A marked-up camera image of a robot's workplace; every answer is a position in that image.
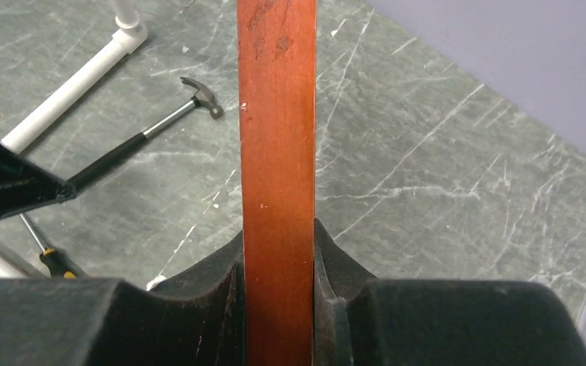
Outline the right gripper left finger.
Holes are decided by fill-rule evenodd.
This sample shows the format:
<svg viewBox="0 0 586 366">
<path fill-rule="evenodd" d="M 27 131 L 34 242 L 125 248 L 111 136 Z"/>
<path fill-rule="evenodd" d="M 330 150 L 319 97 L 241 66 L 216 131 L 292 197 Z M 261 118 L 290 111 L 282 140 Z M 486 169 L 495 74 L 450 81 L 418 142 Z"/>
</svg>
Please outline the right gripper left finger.
<svg viewBox="0 0 586 366">
<path fill-rule="evenodd" d="M 140 289 L 120 278 L 0 279 L 0 365 L 242 365 L 241 236 Z"/>
</svg>

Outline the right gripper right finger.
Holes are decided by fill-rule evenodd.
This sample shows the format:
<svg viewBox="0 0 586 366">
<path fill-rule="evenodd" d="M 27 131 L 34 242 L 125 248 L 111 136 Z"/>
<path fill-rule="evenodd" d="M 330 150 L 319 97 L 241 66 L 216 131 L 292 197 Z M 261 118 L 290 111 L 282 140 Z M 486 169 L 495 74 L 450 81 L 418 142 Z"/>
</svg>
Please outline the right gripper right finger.
<svg viewBox="0 0 586 366">
<path fill-rule="evenodd" d="M 315 365 L 586 365 L 565 305 L 527 281 L 378 278 L 314 224 Z"/>
</svg>

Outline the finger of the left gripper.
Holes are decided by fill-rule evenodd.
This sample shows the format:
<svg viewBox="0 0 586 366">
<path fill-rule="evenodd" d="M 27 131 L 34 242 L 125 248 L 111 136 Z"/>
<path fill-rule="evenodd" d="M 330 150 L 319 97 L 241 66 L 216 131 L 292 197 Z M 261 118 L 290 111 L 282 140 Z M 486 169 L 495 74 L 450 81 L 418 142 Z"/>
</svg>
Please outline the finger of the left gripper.
<svg viewBox="0 0 586 366">
<path fill-rule="evenodd" d="M 0 144 L 0 220 L 72 200 L 76 186 Z"/>
</svg>

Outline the black yellow screwdriver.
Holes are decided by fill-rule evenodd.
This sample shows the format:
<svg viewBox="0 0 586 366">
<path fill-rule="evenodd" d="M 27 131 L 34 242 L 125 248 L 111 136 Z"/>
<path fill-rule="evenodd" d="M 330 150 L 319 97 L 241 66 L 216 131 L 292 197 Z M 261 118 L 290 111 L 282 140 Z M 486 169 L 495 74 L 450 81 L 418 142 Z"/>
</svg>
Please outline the black yellow screwdriver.
<svg viewBox="0 0 586 366">
<path fill-rule="evenodd" d="M 19 215 L 35 243 L 40 247 L 39 259 L 53 278 L 82 278 L 86 274 L 69 257 L 55 247 L 43 231 L 25 213 Z"/>
</svg>

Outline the red wooden picture frame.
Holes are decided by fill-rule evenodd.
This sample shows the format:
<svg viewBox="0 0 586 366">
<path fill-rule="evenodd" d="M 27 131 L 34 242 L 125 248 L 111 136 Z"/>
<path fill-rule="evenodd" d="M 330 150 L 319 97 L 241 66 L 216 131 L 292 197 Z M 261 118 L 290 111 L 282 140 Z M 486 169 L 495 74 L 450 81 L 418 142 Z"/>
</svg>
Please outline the red wooden picture frame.
<svg viewBox="0 0 586 366">
<path fill-rule="evenodd" d="M 246 362 L 313 352 L 317 4 L 237 4 Z"/>
</svg>

